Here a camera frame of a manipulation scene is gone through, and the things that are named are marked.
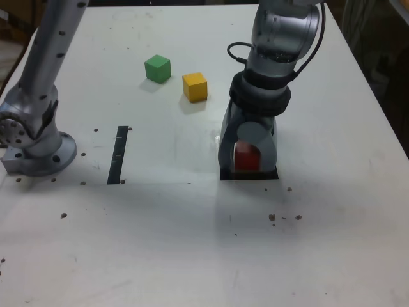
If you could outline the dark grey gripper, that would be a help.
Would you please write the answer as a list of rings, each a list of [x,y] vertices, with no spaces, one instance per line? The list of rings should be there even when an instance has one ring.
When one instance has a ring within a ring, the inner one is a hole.
[[[220,132],[218,151],[220,169],[232,168],[234,145],[239,139],[259,150],[262,173],[273,172],[277,164],[275,128],[274,117],[262,117],[249,113],[230,100]]]

